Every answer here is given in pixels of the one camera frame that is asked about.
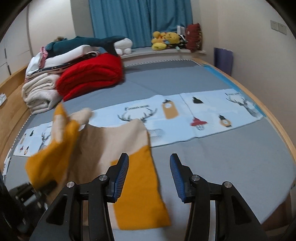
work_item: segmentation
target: gray bed sheet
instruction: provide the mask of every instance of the gray bed sheet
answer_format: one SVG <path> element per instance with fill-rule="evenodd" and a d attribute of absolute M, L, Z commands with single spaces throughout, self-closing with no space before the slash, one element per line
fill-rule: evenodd
<path fill-rule="evenodd" d="M 167 61 L 126 67 L 123 83 L 72 99 L 64 105 L 70 114 L 84 107 L 95 110 L 156 94 L 226 88 L 230 87 L 193 61 Z M 22 132 L 51 121 L 52 116 L 53 110 L 31 116 Z M 177 153 L 184 165 L 208 182 L 232 182 L 260 222 L 284 201 L 295 178 L 293 159 L 266 118 L 227 132 L 154 147 L 152 156 L 172 225 L 149 230 L 114 230 L 115 240 L 183 240 L 190 205 L 183 204 L 176 193 L 169 167 L 172 153 Z M 8 189 L 28 181 L 25 162 L 24 157 L 12 157 L 6 176 Z"/>

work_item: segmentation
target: teal plush toy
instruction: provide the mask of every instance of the teal plush toy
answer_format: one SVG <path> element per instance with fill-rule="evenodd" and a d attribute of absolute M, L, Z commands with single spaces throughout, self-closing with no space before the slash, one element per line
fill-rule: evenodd
<path fill-rule="evenodd" d="M 76 38 L 70 40 L 59 38 L 58 42 L 51 42 L 46 45 L 45 50 L 48 52 L 47 58 L 51 58 L 67 53 L 81 45 L 90 45 L 93 47 L 102 47 L 108 53 L 117 56 L 114 48 L 114 43 L 124 38 L 124 36 L 112 36 L 104 39 L 86 38 L 80 36 L 77 36 Z"/>

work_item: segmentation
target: wooden bed frame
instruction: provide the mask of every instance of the wooden bed frame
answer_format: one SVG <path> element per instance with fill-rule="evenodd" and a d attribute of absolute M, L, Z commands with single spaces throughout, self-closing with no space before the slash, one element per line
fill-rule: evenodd
<path fill-rule="evenodd" d="M 199 59 L 193 58 L 193 60 L 200 64 L 211 64 Z M 293 145 L 288 134 L 270 112 L 270 110 L 247 88 L 236 81 L 234 78 L 220 71 L 216 67 L 212 66 L 221 74 L 229 78 L 234 84 L 236 84 L 242 91 L 244 91 L 266 114 L 274 128 L 278 131 L 279 135 L 285 142 L 288 150 L 290 151 L 294 161 L 296 162 L 296 149 Z M 30 116 L 30 111 L 21 97 L 21 89 L 24 84 L 25 70 L 27 66 L 24 66 L 19 71 L 15 72 L 3 83 L 0 84 L 0 93 L 4 93 L 7 96 L 7 100 L 0 106 L 0 169 L 3 170 L 5 158 L 13 145 L 15 138 L 17 137 L 22 126 Z"/>

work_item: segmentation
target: wall socket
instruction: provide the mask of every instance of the wall socket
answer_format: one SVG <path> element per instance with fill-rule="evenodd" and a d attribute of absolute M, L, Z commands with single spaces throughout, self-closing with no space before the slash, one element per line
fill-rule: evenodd
<path fill-rule="evenodd" d="M 281 23 L 277 23 L 275 21 L 270 20 L 270 27 L 275 31 L 279 31 L 282 34 L 287 35 L 287 27 Z"/>

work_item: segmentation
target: red lamp illustration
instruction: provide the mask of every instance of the red lamp illustration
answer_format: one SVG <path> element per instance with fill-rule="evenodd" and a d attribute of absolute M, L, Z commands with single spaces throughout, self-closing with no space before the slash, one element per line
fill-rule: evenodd
<path fill-rule="evenodd" d="M 192 123 L 190 123 L 191 126 L 195 126 L 196 129 L 198 129 L 199 131 L 204 130 L 204 124 L 207 124 L 207 122 L 197 119 L 195 117 L 193 118 Z"/>

